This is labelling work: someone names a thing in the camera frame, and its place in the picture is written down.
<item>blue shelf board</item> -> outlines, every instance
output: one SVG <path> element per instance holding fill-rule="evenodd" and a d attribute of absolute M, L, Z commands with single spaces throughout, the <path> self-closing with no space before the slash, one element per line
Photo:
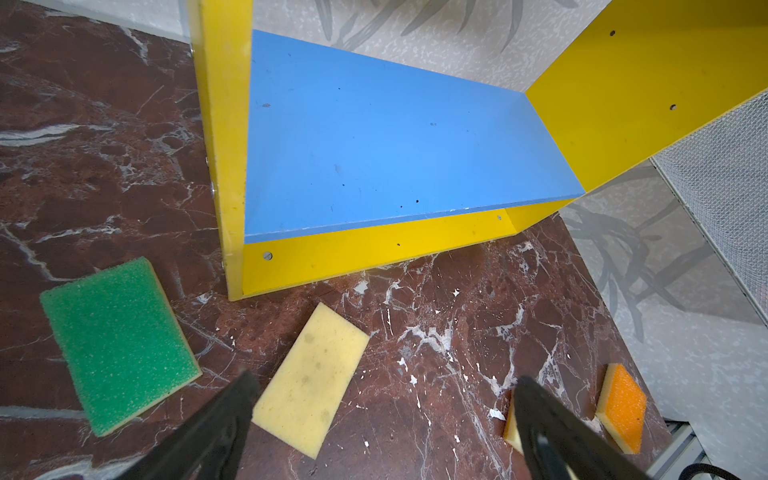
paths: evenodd
<path fill-rule="evenodd" d="M 253 31 L 246 243 L 584 194 L 524 94 Z"/>

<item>green sponge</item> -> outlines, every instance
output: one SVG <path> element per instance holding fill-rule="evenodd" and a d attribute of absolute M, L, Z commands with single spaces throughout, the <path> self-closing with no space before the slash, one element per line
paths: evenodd
<path fill-rule="evenodd" d="M 201 374 L 145 258 L 43 292 L 40 302 L 97 436 Z"/>

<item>metal mesh panel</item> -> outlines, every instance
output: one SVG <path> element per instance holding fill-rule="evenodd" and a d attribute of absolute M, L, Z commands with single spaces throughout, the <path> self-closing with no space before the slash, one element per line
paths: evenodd
<path fill-rule="evenodd" d="M 653 160 L 766 322 L 768 91 Z"/>

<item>orange sponge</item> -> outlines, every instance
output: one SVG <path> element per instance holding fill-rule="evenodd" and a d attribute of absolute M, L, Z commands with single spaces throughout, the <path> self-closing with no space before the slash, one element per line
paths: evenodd
<path fill-rule="evenodd" d="M 627 369 L 608 365 L 597 417 L 624 453 L 640 453 L 647 398 Z"/>

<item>yellow sponge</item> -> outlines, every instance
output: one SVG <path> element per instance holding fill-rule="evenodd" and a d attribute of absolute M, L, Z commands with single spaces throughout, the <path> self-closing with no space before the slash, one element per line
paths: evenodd
<path fill-rule="evenodd" d="M 507 425 L 504 427 L 504 441 L 523 455 L 523 444 L 518 432 L 518 421 L 515 419 L 515 394 L 509 399 L 509 413 L 507 413 Z"/>
<path fill-rule="evenodd" d="M 624 453 L 640 453 L 647 398 L 627 369 L 608 366 L 597 417 Z"/>
<path fill-rule="evenodd" d="M 253 423 L 317 458 L 368 340 L 319 304 L 253 407 Z"/>

